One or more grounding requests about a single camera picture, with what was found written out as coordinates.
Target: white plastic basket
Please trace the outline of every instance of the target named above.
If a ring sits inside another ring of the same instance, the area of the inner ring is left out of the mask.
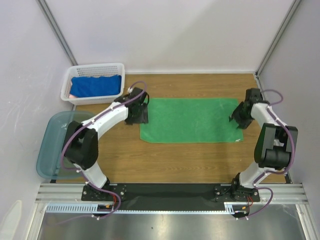
[[[121,90],[118,95],[69,98],[73,77],[110,77],[114,75],[121,75]],[[117,97],[121,96],[124,87],[125,66],[122,63],[78,65],[67,70],[60,96],[63,101],[68,101],[74,105],[105,104],[112,103]]]

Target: blue cloth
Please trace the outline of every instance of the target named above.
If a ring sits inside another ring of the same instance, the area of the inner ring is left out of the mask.
[[[79,76],[71,79],[70,94],[78,98],[117,95],[121,91],[121,76]]]

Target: white panel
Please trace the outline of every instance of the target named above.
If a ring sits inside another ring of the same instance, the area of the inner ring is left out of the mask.
[[[284,102],[275,112],[298,128],[292,176],[302,183],[320,226],[320,1],[305,0],[261,74],[265,89],[277,89]],[[268,95],[276,101],[275,95]]]
[[[43,182],[36,162],[46,126],[71,109],[60,100],[70,64],[35,0],[2,1],[0,29],[0,223],[21,200],[21,240]]]
[[[78,64],[257,70],[293,0],[47,0]]]

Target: green towel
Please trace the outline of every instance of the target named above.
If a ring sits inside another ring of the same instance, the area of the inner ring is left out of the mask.
[[[243,141],[242,130],[228,118],[238,104],[234,98],[151,98],[140,138],[165,144]]]

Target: wood surface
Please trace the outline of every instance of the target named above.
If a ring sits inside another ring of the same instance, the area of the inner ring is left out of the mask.
[[[141,80],[147,83],[151,98],[236,98],[243,101],[246,89],[257,87],[252,74],[144,74],[126,75],[125,91]],[[107,107],[108,104],[82,105],[76,110],[98,114]],[[138,124],[120,122],[101,137],[98,164],[111,182],[230,183],[253,162],[259,133],[260,127],[254,121],[243,131],[243,142],[147,143],[140,139]],[[264,182],[284,181],[283,176],[271,175]]]

